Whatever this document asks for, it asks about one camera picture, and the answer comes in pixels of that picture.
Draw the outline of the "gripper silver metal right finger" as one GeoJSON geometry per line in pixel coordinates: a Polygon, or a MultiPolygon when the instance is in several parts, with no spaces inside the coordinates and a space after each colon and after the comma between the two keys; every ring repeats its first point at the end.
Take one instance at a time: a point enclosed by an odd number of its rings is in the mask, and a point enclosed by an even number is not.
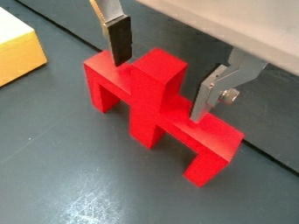
{"type": "Polygon", "coordinates": [[[256,56],[233,48],[228,66],[219,65],[200,84],[191,108],[191,119],[197,123],[219,102],[231,104],[237,96],[236,86],[252,81],[267,66],[256,56]]]}

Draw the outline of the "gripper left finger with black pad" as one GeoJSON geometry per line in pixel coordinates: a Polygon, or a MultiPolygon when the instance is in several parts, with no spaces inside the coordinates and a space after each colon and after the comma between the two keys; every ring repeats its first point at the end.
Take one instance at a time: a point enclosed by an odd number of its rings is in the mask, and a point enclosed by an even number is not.
{"type": "Polygon", "coordinates": [[[107,38],[115,66],[132,58],[131,17],[123,12],[119,0],[89,0],[107,38]]]}

